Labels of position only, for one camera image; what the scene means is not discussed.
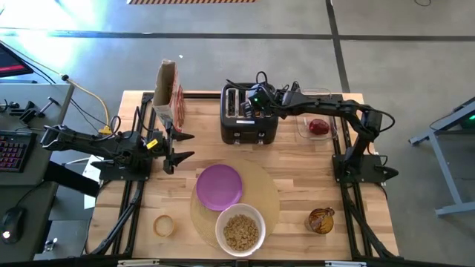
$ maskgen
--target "wooden table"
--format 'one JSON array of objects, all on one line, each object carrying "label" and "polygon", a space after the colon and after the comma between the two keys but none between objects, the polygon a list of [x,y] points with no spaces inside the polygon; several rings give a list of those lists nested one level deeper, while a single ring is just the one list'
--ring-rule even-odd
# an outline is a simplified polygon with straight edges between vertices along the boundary
[{"label": "wooden table", "polygon": [[[119,109],[121,130],[131,128],[136,106],[143,91],[125,91]],[[359,93],[346,93],[344,99],[362,103]],[[146,118],[149,118],[151,105]],[[154,161],[137,226],[134,258],[226,259],[228,254],[207,245],[194,230],[190,219],[189,200],[200,172],[223,159],[245,158],[256,162],[274,179],[278,187],[281,211],[274,232],[250,258],[262,260],[349,260],[348,243],[341,191],[333,178],[331,156],[333,143],[303,138],[295,125],[296,117],[280,120],[278,133],[271,145],[226,145],[220,138],[219,100],[187,99],[184,131],[195,138],[175,143],[175,150],[196,154],[175,168],[173,175],[162,170],[162,159]],[[155,125],[162,126],[157,120]],[[350,130],[352,141],[356,133]],[[342,150],[344,143],[340,135]],[[117,221],[124,182],[111,182],[101,192],[89,230],[89,250],[96,248]],[[384,193],[376,185],[361,184],[367,222],[387,249],[398,254]],[[304,218],[314,208],[332,207],[335,226],[327,235],[308,232]],[[170,237],[158,237],[152,225],[158,216],[174,218],[176,230]],[[355,220],[358,248],[363,253],[360,228]],[[122,236],[122,247],[128,236],[128,225]]]}]

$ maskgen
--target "round wooden board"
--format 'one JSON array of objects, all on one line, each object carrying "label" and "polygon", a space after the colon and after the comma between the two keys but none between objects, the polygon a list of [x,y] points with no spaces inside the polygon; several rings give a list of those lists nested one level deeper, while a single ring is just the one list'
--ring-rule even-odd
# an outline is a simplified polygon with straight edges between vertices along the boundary
[{"label": "round wooden board", "polygon": [[[273,231],[279,219],[280,202],[277,187],[270,175],[261,166],[246,160],[225,160],[220,164],[233,167],[243,180],[243,196],[239,203],[256,208],[266,222],[266,237]],[[191,193],[191,221],[198,234],[209,245],[219,248],[214,233],[220,211],[212,211],[201,204],[196,194],[196,186]]]}]

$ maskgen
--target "bowl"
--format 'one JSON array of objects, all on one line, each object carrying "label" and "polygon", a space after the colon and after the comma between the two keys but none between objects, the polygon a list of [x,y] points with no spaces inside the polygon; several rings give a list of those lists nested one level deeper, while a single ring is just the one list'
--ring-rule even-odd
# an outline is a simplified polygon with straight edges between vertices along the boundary
[{"label": "bowl", "polygon": [[[236,251],[232,249],[224,237],[224,228],[226,227],[226,224],[231,218],[239,214],[246,215],[253,219],[259,230],[258,241],[246,251]],[[266,223],[257,209],[251,205],[239,203],[231,205],[229,208],[221,212],[220,216],[217,218],[215,231],[217,242],[224,251],[235,257],[248,257],[262,246],[264,238],[266,237]]]},{"label": "bowl", "polygon": [[167,237],[175,229],[175,223],[169,215],[160,215],[154,221],[154,233],[159,237]]}]

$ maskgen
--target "white bowl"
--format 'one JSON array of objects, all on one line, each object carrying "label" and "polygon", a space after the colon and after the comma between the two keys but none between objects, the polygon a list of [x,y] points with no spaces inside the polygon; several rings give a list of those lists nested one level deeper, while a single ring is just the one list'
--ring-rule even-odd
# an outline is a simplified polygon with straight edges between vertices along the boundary
[{"label": "white bowl", "polygon": [[[246,251],[236,251],[232,249],[230,246],[228,246],[226,238],[224,237],[224,227],[226,227],[229,219],[239,214],[246,215],[253,219],[259,230],[258,241]],[[235,257],[248,257],[262,246],[264,237],[266,237],[266,223],[264,222],[264,218],[262,217],[261,213],[259,213],[257,209],[251,205],[239,203],[231,205],[229,208],[221,212],[220,216],[217,218],[215,231],[217,242],[224,251]]]}]

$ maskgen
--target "yellow cable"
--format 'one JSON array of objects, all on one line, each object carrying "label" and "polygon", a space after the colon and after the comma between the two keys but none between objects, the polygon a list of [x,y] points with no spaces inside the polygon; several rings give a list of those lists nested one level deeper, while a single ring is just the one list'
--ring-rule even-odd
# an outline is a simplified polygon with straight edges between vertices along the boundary
[{"label": "yellow cable", "polygon": [[[61,77],[64,76],[64,74],[59,73],[59,72],[53,70],[52,68],[49,68],[48,66],[45,66],[45,65],[39,63],[38,61],[36,61],[36,60],[30,58],[29,56],[23,54],[22,52],[18,51],[17,49],[15,49],[15,48],[11,47],[10,45],[6,44],[6,43],[3,42],[2,40],[0,40],[0,42],[1,42],[4,46],[10,48],[11,50],[14,50],[15,52],[17,52],[17,53],[19,53],[20,55],[24,56],[25,58],[29,59],[30,61],[35,62],[36,64],[38,64],[38,65],[44,67],[45,69],[48,69],[49,71],[51,71],[51,72],[53,72],[53,73],[55,73],[55,74],[57,74],[57,75],[59,75],[59,76],[61,76]],[[81,85],[79,85],[77,82],[73,81],[72,79],[69,79],[69,78],[68,78],[68,79],[66,79],[66,81],[69,82],[70,84],[74,85],[74,87],[76,87],[76,88],[78,88],[78,89],[84,91],[85,93],[89,94],[90,96],[94,96],[95,98],[97,98],[97,100],[99,100],[99,102],[101,102],[102,107],[104,108],[105,122],[106,122],[106,123],[109,123],[109,111],[108,111],[107,106],[105,105],[104,101],[102,101],[102,99],[101,99],[100,97],[98,97],[96,94],[90,92],[89,90],[84,89]],[[105,134],[108,134],[108,132],[110,132],[110,131],[111,131],[111,129],[110,129],[108,126],[105,126],[105,127],[104,127],[103,129],[101,129],[99,132],[103,132],[103,133],[105,133]]]}]

